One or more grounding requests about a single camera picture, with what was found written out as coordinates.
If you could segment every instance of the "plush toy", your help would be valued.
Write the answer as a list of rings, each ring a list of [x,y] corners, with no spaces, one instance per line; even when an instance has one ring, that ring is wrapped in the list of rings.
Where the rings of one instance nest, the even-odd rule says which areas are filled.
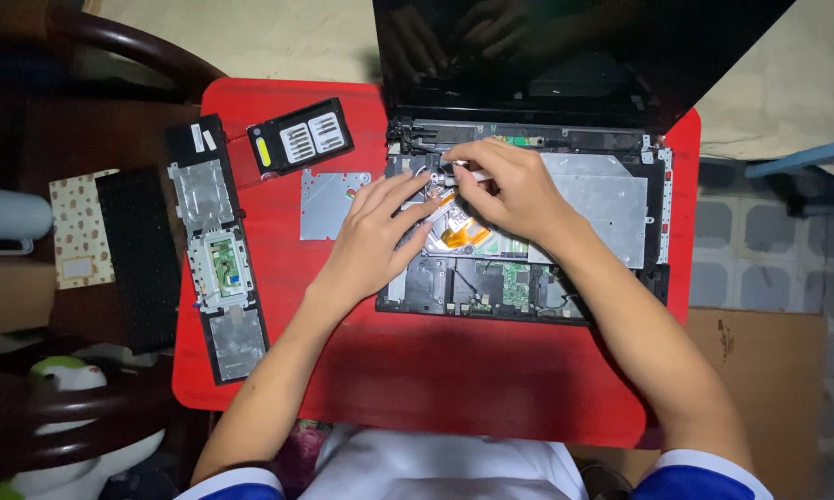
[[[78,358],[54,356],[31,367],[31,375],[52,379],[59,391],[83,391],[105,385],[105,374],[98,367]],[[93,420],[47,424],[36,434],[67,431]],[[96,500],[105,482],[145,460],[161,443],[164,431],[156,432],[134,444],[103,456],[52,469],[20,472],[0,483],[0,500]]]

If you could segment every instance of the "laptop screen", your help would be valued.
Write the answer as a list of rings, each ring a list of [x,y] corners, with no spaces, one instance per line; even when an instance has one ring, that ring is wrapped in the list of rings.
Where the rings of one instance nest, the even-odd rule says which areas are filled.
[[[793,0],[373,0],[392,112],[667,131]]]

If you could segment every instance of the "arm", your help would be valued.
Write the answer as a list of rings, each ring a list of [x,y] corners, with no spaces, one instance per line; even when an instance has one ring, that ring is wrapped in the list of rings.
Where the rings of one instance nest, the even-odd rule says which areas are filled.
[[[752,472],[744,429],[728,392],[682,326],[559,195],[540,155],[487,139],[452,148],[491,172],[500,194],[456,166],[461,195],[488,221],[543,246],[567,273],[624,373],[645,394],[666,449],[696,449]]]
[[[438,203],[429,201],[391,215],[428,180],[427,175],[412,178],[408,172],[358,190],[331,256],[307,288],[300,309],[238,389],[207,440],[192,485],[278,453],[334,327],[359,301],[398,276],[423,248],[431,224],[418,229],[398,250],[395,247]]]

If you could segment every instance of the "person's left hand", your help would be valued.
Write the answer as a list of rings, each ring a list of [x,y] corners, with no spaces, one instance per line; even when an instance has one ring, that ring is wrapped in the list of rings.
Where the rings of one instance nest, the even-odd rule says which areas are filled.
[[[395,217],[405,200],[429,181],[410,171],[390,179],[380,177],[358,189],[343,221],[331,256],[312,283],[326,297],[348,309],[377,293],[420,253],[432,224],[423,224],[396,249],[402,235],[433,213],[438,201],[413,205]]]

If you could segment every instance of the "red table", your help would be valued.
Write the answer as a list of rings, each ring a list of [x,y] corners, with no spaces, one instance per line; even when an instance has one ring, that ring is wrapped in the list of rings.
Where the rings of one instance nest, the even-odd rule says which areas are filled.
[[[272,343],[333,242],[300,241],[300,174],[260,183],[245,128],[332,96],[340,98],[356,149],[313,170],[382,175],[386,117],[378,86],[224,78],[204,95],[202,113],[219,113],[228,134]],[[694,110],[667,144],[675,152],[667,307],[685,323],[700,148]],[[183,278],[174,394],[186,406],[223,410],[238,384],[213,385],[194,301]],[[300,417],[630,448],[644,436],[645,408],[597,340],[579,327],[378,313],[369,298],[334,331]]]

